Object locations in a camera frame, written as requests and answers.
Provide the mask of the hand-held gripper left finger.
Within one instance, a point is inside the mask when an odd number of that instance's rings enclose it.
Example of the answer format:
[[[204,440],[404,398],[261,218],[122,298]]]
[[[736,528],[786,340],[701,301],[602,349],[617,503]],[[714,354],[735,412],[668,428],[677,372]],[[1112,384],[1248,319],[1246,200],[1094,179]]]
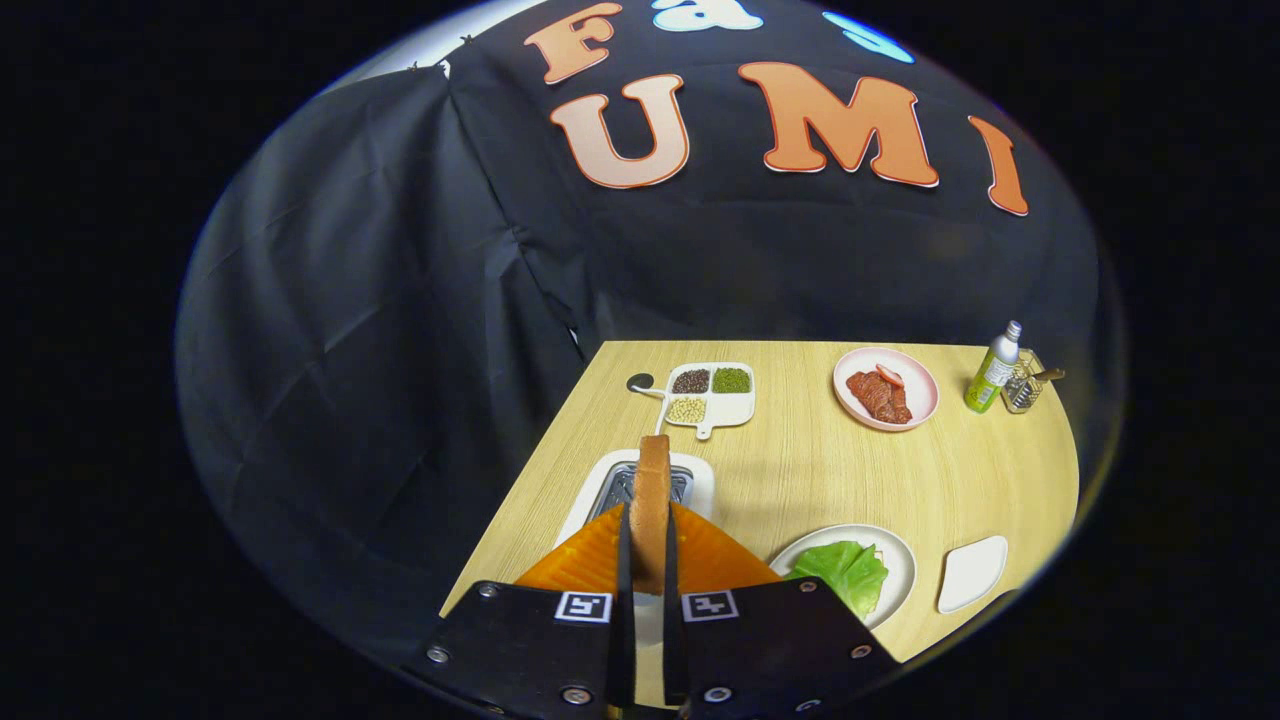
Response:
[[[630,506],[609,559],[612,592],[476,582],[398,670],[490,719],[621,719],[635,705]]]

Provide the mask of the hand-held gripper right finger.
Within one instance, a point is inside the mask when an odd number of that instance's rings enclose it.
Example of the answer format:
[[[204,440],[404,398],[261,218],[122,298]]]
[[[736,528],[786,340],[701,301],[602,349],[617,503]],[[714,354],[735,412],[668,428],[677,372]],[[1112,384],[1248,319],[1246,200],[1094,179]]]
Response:
[[[902,675],[818,577],[682,593],[669,506],[662,693],[680,719],[814,719]]]

